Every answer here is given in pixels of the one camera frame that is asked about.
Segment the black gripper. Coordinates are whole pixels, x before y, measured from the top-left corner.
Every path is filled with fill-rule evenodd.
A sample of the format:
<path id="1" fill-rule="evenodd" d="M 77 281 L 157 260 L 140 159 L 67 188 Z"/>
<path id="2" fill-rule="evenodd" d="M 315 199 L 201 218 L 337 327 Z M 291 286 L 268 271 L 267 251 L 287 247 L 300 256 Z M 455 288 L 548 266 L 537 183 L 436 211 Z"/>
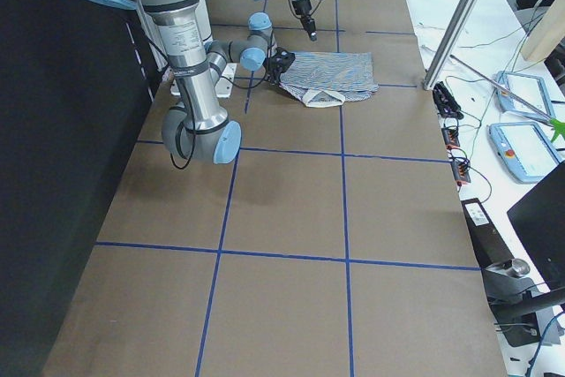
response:
<path id="1" fill-rule="evenodd" d="M 289 70 L 294 61 L 294 53 L 276 47 L 266 58 L 266 81 L 271 84 L 279 84 L 281 76 Z"/>
<path id="2" fill-rule="evenodd" d="M 294 14 L 311 41 L 317 40 L 316 22 L 313 14 L 323 0 L 290 0 Z"/>

